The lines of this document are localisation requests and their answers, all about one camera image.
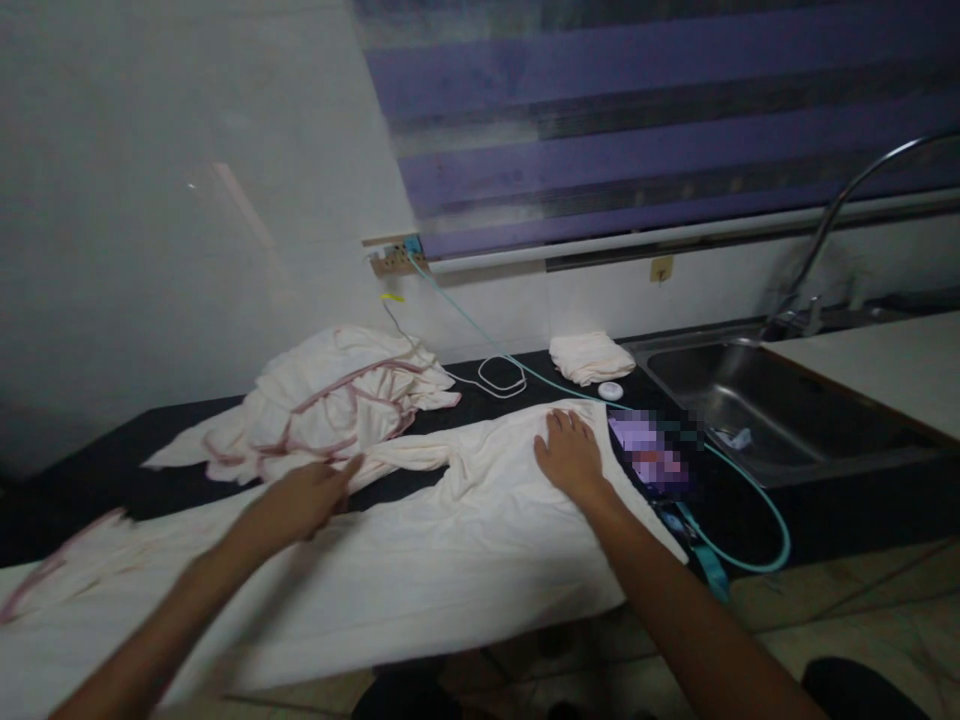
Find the person's right hand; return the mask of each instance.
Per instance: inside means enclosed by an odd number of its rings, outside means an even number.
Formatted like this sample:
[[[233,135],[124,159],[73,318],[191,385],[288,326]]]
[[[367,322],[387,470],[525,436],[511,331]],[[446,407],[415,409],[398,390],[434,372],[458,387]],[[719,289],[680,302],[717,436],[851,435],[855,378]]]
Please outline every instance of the person's right hand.
[[[538,435],[533,451],[547,479],[580,508],[615,497],[613,486],[603,477],[593,430],[575,412],[553,410],[547,415],[547,439]]]
[[[339,472],[320,463],[291,470],[247,506],[221,545],[256,565],[309,539],[343,506],[347,484],[362,464],[357,455]]]

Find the white towel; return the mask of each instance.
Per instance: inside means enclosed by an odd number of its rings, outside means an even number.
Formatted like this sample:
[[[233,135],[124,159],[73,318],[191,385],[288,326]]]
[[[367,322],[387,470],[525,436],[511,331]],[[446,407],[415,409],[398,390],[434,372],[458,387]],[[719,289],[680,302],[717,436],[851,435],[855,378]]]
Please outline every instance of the white towel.
[[[637,366],[604,332],[553,338],[550,357],[561,375],[581,387],[629,375]]]
[[[453,383],[416,338],[339,325],[275,357],[243,404],[183,431],[144,467],[206,462],[211,480],[241,483],[317,460],[339,467],[399,435],[417,410],[456,405]],[[350,488],[374,478],[366,468]]]
[[[537,466],[533,439],[546,433],[554,407],[590,424],[616,493],[686,562],[617,462],[600,403],[565,400],[404,436],[370,448],[367,462],[447,465],[439,483],[335,517],[313,542],[264,565],[213,622],[164,701],[188,697],[238,654],[235,685],[211,690],[257,690],[481,647],[622,603],[586,519]],[[21,593],[16,619],[0,625],[4,717],[48,713],[261,492],[137,525],[107,520],[67,547],[62,564]],[[8,573],[23,575],[20,568],[0,571],[0,587],[9,587]],[[278,589],[282,602],[275,602]],[[251,632],[254,619],[265,623],[259,632]]]

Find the counter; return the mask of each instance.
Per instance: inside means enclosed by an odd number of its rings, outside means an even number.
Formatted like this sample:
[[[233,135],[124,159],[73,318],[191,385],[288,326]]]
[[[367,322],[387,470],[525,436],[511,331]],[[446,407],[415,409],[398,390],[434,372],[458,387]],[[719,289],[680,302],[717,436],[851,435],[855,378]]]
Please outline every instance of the counter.
[[[546,351],[518,358],[537,372],[570,387],[553,368]],[[471,378],[479,362],[450,367]],[[491,361],[485,374],[507,384],[517,369]],[[766,563],[779,552],[780,532],[752,487],[722,460],[697,449],[689,417],[641,370],[620,380],[628,407],[655,413],[673,429],[668,441],[680,450],[696,479],[684,498],[703,531],[726,552],[750,563]],[[497,400],[458,383],[463,399],[455,408],[421,412],[406,434],[426,434],[566,397],[530,378],[522,394]],[[201,420],[241,402],[242,397],[150,410],[91,443],[49,470],[0,497],[0,567],[39,560],[72,534],[116,507],[137,520],[168,515],[213,502],[252,487],[213,482],[204,466],[164,470],[139,467],[173,437]],[[398,470],[356,493],[352,510],[405,497],[435,484],[444,470]],[[794,550],[789,565],[822,562],[890,547],[927,542],[960,530],[960,459],[941,458],[920,465],[865,473],[770,491],[790,528]],[[745,574],[727,567],[731,578]]]

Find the power outlet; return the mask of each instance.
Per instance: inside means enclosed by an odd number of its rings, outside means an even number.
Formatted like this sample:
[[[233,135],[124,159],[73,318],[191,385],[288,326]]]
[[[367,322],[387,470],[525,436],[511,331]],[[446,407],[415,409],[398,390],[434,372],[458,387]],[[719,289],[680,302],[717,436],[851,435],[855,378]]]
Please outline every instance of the power outlet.
[[[654,258],[650,263],[650,282],[661,285],[673,275],[673,255]]]
[[[420,241],[416,236],[406,238],[384,238],[382,240],[365,240],[363,245],[372,248],[369,253],[370,267],[377,277],[387,275],[412,275],[416,274],[416,268],[413,263],[427,270],[427,259],[419,250],[411,251],[411,248],[419,248]]]

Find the faucet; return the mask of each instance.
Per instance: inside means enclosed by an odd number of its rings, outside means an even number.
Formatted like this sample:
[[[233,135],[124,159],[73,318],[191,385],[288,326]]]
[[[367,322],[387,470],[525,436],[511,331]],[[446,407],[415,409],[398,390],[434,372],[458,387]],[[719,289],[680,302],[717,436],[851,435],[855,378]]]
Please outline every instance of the faucet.
[[[810,275],[810,271],[823,255],[823,250],[827,245],[827,236],[830,234],[830,230],[833,228],[833,225],[837,220],[837,216],[840,214],[840,209],[847,202],[847,200],[850,199],[850,195],[860,186],[860,183],[873,175],[873,173],[894,158],[900,157],[911,150],[923,147],[924,145],[932,145],[944,140],[953,140],[958,137],[960,137],[960,127],[951,128],[949,130],[933,133],[931,135],[923,135],[922,137],[918,137],[908,143],[904,143],[903,145],[895,147],[890,152],[878,157],[876,160],[870,163],[865,170],[863,170],[859,175],[853,178],[853,180],[847,183],[846,186],[844,186],[844,188],[836,195],[836,197],[830,201],[830,204],[827,205],[826,210],[823,213],[823,218],[820,220],[820,224],[817,226],[817,230],[813,234],[813,239],[810,242],[810,251],[807,253],[807,257],[803,261],[803,265],[800,266],[800,271],[793,279],[793,282],[791,282],[790,285],[787,286],[787,289],[782,293],[776,309],[770,314],[766,323],[764,323],[763,327],[760,329],[760,340],[767,340],[771,338],[773,330],[777,326],[782,327],[786,325],[789,328],[797,324],[799,313],[794,309],[794,305],[800,298],[800,291],[803,289],[803,285],[806,283],[807,276]],[[819,322],[820,299],[820,296],[811,299],[810,322],[808,322],[807,326],[803,329],[804,337],[810,337],[810,335],[816,334],[820,330],[820,327],[822,327],[822,323]],[[816,323],[813,322],[814,315],[816,316]],[[814,324],[816,324],[816,327],[811,331],[811,325]]]

